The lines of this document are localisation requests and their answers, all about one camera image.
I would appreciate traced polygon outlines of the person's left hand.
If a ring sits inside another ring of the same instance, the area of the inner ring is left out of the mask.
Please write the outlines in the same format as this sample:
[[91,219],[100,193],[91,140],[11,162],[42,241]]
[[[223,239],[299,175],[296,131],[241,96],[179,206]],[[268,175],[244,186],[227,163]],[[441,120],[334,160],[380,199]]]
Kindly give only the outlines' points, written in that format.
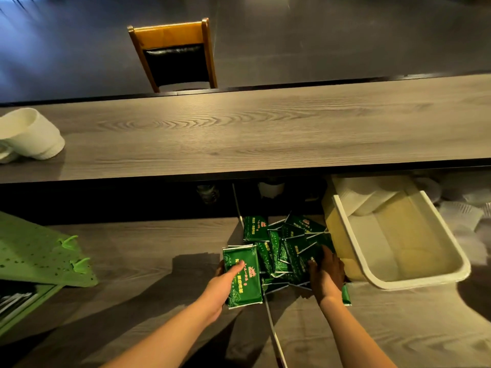
[[234,280],[224,279],[225,271],[224,260],[221,260],[215,276],[208,282],[204,292],[198,299],[198,303],[204,312],[207,326],[217,320],[231,291]]

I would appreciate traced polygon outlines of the person's right hand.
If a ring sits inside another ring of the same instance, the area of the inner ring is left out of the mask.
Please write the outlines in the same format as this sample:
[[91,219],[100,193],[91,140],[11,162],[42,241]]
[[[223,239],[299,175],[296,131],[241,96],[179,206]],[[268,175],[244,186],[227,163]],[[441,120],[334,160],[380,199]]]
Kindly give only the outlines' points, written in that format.
[[339,304],[343,306],[342,287],[345,283],[344,264],[338,258],[338,280],[335,282],[329,278],[318,279],[316,282],[311,282],[311,288],[316,301],[319,305],[322,303]]

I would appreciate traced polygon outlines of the green tissue packet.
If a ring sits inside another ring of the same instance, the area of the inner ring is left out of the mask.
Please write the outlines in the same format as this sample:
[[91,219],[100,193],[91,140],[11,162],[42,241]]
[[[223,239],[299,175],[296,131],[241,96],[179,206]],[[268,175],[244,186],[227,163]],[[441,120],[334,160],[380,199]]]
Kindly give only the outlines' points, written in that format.
[[234,278],[231,286],[226,302],[229,309],[262,304],[263,294],[256,245],[223,248],[222,254],[226,270],[239,260],[244,261],[243,270]]

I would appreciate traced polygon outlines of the person's left forearm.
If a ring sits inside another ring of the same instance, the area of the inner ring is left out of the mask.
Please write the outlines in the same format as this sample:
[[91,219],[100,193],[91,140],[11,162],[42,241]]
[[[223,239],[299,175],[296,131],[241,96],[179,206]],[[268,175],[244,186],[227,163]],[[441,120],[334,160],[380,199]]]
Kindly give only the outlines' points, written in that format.
[[204,292],[154,333],[100,368],[179,368],[201,333],[218,318],[227,295]]

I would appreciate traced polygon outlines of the person's right forearm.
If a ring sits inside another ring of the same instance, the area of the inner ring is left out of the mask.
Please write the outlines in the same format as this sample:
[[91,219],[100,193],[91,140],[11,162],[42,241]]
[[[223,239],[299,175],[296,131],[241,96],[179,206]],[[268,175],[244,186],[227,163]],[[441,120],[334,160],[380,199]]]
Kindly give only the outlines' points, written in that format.
[[343,368],[397,368],[341,300],[328,296],[318,304],[332,330]]

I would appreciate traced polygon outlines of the pile of green packets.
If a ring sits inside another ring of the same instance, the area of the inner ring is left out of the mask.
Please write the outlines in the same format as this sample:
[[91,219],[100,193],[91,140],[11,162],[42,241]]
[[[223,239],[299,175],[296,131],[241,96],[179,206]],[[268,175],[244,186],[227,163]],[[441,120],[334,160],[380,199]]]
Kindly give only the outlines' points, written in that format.
[[308,262],[318,246],[336,253],[328,229],[306,216],[289,214],[273,223],[262,216],[245,216],[241,222],[244,243],[256,245],[265,295],[288,285],[312,290]]

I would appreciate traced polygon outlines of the glass jar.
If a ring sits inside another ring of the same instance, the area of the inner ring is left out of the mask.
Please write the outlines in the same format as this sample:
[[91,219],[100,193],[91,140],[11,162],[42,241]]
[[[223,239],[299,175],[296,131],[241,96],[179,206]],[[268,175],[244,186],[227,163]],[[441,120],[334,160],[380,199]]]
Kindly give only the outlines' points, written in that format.
[[216,204],[219,200],[219,190],[216,185],[197,185],[196,191],[206,205]]

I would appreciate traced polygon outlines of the white plastic bin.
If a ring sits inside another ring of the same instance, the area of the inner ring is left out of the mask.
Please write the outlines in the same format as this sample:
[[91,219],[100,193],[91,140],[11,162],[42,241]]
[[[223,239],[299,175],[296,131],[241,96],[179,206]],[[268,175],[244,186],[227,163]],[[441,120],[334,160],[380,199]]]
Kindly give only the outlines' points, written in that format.
[[340,176],[325,176],[322,208],[351,282],[399,291],[469,277],[469,259],[425,191],[415,185],[371,214],[347,216],[332,177]]

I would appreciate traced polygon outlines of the white paper sheets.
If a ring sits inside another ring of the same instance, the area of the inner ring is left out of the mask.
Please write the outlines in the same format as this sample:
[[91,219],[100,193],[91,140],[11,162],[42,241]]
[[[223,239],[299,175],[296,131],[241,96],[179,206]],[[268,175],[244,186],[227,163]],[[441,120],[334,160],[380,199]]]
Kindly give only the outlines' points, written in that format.
[[375,177],[332,177],[336,194],[347,216],[365,216],[408,188],[414,181],[403,175]]

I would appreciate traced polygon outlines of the white cup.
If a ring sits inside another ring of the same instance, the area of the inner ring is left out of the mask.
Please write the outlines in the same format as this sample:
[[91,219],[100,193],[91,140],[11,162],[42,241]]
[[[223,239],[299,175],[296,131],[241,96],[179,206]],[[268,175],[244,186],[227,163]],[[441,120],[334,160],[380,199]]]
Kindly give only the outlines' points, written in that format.
[[265,181],[261,181],[257,184],[261,198],[275,199],[283,194],[285,189],[285,183],[270,184]]

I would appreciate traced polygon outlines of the green perforated lid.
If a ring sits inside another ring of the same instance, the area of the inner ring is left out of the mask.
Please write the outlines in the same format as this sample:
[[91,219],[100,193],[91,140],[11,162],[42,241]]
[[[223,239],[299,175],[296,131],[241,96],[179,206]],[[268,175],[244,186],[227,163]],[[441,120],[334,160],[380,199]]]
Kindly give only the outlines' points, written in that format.
[[0,280],[82,288],[99,283],[77,235],[1,211]]

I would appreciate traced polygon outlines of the green plastic box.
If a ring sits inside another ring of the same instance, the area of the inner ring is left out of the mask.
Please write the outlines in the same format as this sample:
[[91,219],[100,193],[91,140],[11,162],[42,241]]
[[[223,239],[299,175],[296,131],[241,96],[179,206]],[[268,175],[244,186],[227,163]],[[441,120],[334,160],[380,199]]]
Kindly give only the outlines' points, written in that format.
[[56,284],[0,280],[0,337],[62,288]]

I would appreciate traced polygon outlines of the wooden chair with black pad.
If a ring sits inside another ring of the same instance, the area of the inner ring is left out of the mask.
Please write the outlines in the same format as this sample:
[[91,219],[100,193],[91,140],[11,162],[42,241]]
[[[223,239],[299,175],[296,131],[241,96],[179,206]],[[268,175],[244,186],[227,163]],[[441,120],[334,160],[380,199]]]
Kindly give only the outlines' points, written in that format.
[[180,24],[127,27],[142,68],[153,89],[207,82],[218,87],[209,18]]

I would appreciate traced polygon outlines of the stack of white cups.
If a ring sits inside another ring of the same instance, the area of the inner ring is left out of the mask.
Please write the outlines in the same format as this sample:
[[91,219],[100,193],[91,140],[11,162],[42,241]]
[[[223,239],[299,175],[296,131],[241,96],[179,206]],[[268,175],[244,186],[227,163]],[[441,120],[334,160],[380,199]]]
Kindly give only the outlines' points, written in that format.
[[19,156],[51,159],[64,147],[60,130],[36,109],[20,108],[0,116],[0,164]]

